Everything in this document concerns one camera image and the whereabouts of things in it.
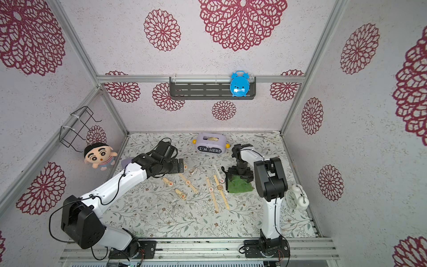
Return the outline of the green cleaning cloth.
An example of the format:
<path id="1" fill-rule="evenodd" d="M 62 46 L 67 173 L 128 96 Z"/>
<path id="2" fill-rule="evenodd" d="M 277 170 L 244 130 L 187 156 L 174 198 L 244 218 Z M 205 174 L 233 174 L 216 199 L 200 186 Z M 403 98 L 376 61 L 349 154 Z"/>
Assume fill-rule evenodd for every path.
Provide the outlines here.
<path id="1" fill-rule="evenodd" d="M 228 179 L 227 191 L 231 194 L 240 194 L 252 192 L 253 187 L 250 182 L 243 179 L 241 176 L 232 175 L 231 179 Z"/>

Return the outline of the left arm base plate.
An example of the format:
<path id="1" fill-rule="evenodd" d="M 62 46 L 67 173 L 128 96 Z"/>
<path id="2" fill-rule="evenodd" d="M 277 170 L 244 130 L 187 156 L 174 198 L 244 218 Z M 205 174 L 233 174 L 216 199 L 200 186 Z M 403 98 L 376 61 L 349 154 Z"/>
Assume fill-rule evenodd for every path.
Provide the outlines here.
<path id="1" fill-rule="evenodd" d="M 153 259 L 157 242 L 152 240 L 133 241 L 125 250 L 111 249 L 108 259 Z"/>

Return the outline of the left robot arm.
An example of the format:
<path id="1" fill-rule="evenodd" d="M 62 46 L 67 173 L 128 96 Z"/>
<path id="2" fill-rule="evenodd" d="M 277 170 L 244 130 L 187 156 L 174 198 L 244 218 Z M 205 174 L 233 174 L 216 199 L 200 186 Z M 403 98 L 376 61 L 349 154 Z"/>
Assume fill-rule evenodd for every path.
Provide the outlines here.
<path id="1" fill-rule="evenodd" d="M 130 231 L 105 225 L 101 217 L 122 195 L 149 178 L 183 173 L 183 159 L 170 138 L 164 138 L 149 152 L 136 156 L 121 172 L 96 189 L 77 198 L 68 197 L 63 206 L 61 229 L 81 249 L 96 245 L 135 256 L 139 240 Z"/>

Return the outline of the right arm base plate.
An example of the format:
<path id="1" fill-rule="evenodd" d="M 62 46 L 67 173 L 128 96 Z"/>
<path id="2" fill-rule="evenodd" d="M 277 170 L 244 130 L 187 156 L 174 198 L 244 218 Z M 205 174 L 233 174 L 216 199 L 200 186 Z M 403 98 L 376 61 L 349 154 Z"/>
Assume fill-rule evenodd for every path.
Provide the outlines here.
<path id="1" fill-rule="evenodd" d="M 284 239 L 246 239 L 244 253 L 246 258 L 289 258 L 290 248 Z"/>

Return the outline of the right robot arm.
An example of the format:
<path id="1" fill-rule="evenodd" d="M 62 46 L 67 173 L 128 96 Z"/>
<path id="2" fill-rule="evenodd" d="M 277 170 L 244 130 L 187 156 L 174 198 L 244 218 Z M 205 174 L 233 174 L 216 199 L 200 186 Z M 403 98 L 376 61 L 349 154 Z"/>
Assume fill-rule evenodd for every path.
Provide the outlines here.
<path id="1" fill-rule="evenodd" d="M 251 144 L 236 144 L 232 147 L 232 157 L 236 164 L 226 175 L 226 190 L 231 193 L 231 184 L 243 180 L 246 184 L 255 183 L 263 203 L 263 222 L 260 229 L 259 246 L 263 251 L 283 247 L 285 238 L 279 231 L 280 211 L 288 183 L 281 160 L 278 157 L 267 158 L 257 152 Z"/>

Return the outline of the beige watch short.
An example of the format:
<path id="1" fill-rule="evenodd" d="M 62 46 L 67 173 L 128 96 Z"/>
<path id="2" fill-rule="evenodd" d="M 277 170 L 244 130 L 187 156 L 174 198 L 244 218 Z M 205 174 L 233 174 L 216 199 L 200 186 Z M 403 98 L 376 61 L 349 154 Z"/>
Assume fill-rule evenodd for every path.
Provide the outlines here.
<path id="1" fill-rule="evenodd" d="M 169 187 L 174 186 L 173 181 L 171 181 L 171 180 L 167 179 L 166 177 L 163 177 L 163 178 L 162 178 L 162 181 L 165 183 L 165 185 L 167 185 L 167 186 L 169 186 Z"/>

